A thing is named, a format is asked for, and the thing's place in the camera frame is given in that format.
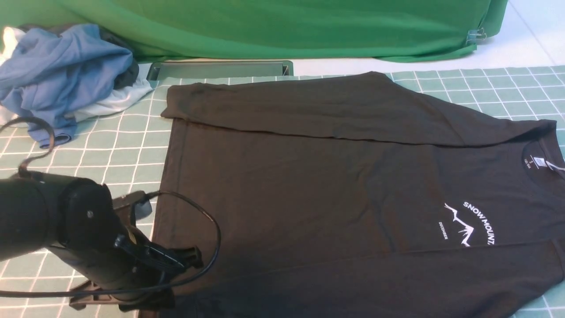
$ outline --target t-shirt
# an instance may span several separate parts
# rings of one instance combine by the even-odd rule
[[[167,104],[180,119],[162,190],[213,214],[223,241],[161,318],[507,318],[563,280],[555,121],[492,118],[375,72],[173,86]],[[215,232],[163,197],[154,239],[207,261]]]

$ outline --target wire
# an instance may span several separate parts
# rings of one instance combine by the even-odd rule
[[[53,130],[53,127],[51,127],[51,125],[49,125],[49,123],[47,123],[45,120],[43,120],[41,118],[18,117],[16,119],[12,119],[11,121],[5,123],[2,127],[0,127],[0,132],[2,132],[4,129],[6,129],[6,127],[12,126],[13,124],[19,124],[19,123],[36,124],[36,125],[40,126],[41,128],[45,129],[47,131],[47,133],[49,134],[49,147],[47,149],[47,152],[42,154],[42,155],[39,155],[39,156],[28,157],[24,161],[22,161],[20,163],[20,165],[18,166],[19,176],[21,178],[26,178],[26,177],[29,176],[28,165],[36,159],[41,159],[41,158],[47,157],[53,151],[53,149],[55,148],[55,131]]]
[[[214,226],[216,227],[216,248],[214,249],[214,253],[212,254],[212,258],[200,272],[188,277],[184,278],[183,280],[179,280],[177,282],[150,286],[150,287],[141,287],[136,289],[119,289],[119,290],[93,290],[93,291],[49,291],[49,292],[28,292],[28,291],[6,291],[0,290],[0,297],[4,298],[61,298],[61,297],[84,297],[84,296],[99,296],[99,295],[118,295],[118,294],[127,294],[127,293],[150,293],[155,292],[163,289],[169,289],[173,287],[178,287],[182,285],[186,285],[187,283],[191,283],[204,274],[206,274],[212,265],[216,262],[218,258],[218,253],[220,252],[220,245],[221,245],[221,231],[218,222],[212,215],[210,215],[204,208],[198,205],[193,200],[190,200],[188,197],[179,194],[177,192],[169,192],[169,191],[155,191],[150,192],[147,194],[147,201],[151,200],[154,197],[167,194],[177,197],[188,204],[195,207],[200,213],[202,213],[208,220],[210,220]]]

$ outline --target green backdrop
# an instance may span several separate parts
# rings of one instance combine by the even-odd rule
[[[1,0],[0,24],[91,22],[143,61],[187,57],[457,58],[500,29],[507,0]]]

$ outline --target white floor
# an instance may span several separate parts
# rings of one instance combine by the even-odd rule
[[[565,0],[510,0],[500,33],[460,59],[424,63],[372,58],[292,61],[296,76],[565,65]]]

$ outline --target cutting mat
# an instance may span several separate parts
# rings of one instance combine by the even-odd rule
[[[565,66],[398,72],[387,74],[396,83],[417,92],[515,121],[553,119],[565,153]],[[77,175],[106,183],[114,196],[159,188],[172,122],[159,114],[166,107],[171,85],[205,82],[243,84],[259,81],[308,80],[321,76],[278,76],[209,80],[165,79],[157,89],[124,113],[79,124],[74,141],[32,168]],[[10,128],[0,135],[0,178],[15,172],[18,163],[41,153],[25,129]],[[151,235],[153,217],[141,220],[140,229]],[[38,251],[0,263],[0,289],[59,291],[80,284],[84,277],[53,254]],[[2,318],[118,318],[134,317],[115,306],[91,306],[76,312],[65,299],[2,299]],[[515,318],[565,317],[565,283],[516,313]]]

